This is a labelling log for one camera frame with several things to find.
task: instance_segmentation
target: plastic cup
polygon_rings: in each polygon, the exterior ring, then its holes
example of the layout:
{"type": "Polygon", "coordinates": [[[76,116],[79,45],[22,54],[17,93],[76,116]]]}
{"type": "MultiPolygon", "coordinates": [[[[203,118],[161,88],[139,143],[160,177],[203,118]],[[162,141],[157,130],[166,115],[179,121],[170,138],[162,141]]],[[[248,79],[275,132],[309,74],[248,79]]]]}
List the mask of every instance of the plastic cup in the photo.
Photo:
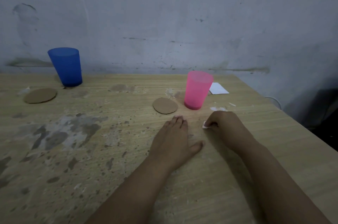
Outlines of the plastic cup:
{"type": "Polygon", "coordinates": [[[54,48],[48,51],[48,55],[65,87],[74,87],[82,84],[78,49],[54,48]]]}
{"type": "Polygon", "coordinates": [[[208,95],[214,78],[203,71],[190,71],[188,73],[184,105],[191,110],[198,110],[208,95]]]}

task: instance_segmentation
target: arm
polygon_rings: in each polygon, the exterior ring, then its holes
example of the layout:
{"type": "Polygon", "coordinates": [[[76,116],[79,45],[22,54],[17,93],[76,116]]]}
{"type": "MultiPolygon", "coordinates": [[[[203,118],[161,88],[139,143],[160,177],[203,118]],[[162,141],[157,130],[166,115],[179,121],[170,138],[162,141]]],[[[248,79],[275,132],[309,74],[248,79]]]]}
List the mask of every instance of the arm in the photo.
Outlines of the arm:
{"type": "Polygon", "coordinates": [[[330,223],[269,150],[254,139],[236,114],[215,111],[205,126],[215,130],[226,146],[242,158],[258,189],[269,223],[330,223]]]}
{"type": "Polygon", "coordinates": [[[143,224],[172,171],[203,147],[202,141],[188,146],[188,123],[181,116],[167,121],[154,137],[149,156],[122,183],[86,224],[143,224]]]}

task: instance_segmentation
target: person's left thumb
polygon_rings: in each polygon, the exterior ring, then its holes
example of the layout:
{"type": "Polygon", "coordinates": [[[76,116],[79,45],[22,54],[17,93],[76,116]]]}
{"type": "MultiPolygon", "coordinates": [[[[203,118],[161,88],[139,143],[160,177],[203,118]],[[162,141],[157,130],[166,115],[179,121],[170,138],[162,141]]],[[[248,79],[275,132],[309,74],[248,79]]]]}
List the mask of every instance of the person's left thumb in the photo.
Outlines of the person's left thumb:
{"type": "Polygon", "coordinates": [[[204,145],[205,145],[205,141],[199,141],[199,142],[196,142],[194,145],[192,145],[189,148],[190,149],[190,153],[191,153],[191,157],[193,157],[199,151],[201,151],[201,149],[204,147],[204,145]]]}

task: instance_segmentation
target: round cardboard disc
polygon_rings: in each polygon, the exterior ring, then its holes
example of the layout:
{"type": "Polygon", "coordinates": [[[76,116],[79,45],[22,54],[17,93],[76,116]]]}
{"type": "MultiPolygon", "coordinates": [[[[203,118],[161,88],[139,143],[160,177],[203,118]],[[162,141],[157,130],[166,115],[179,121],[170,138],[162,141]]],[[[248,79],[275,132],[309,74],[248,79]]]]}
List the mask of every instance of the round cardboard disc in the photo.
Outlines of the round cardboard disc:
{"type": "Polygon", "coordinates": [[[165,115],[171,114],[179,108],[174,101],[167,99],[167,98],[156,99],[153,102],[152,106],[154,107],[156,111],[158,111],[161,114],[165,114],[165,115]]]}
{"type": "Polygon", "coordinates": [[[57,95],[57,90],[52,88],[43,88],[38,90],[33,90],[32,92],[28,93],[24,98],[23,101],[28,104],[36,104],[36,103],[43,103],[49,100],[52,100],[57,95]]]}

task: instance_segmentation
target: person's left hand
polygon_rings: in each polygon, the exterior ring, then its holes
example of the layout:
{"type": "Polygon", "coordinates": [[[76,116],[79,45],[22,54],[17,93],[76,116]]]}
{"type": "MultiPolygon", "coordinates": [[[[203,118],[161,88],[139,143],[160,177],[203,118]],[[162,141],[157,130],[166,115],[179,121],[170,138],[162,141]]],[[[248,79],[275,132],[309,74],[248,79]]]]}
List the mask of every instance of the person's left hand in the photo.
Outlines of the person's left hand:
{"type": "Polygon", "coordinates": [[[150,147],[149,158],[160,161],[170,172],[201,151],[204,141],[188,146],[188,122],[183,116],[174,116],[159,130],[150,147]]]}

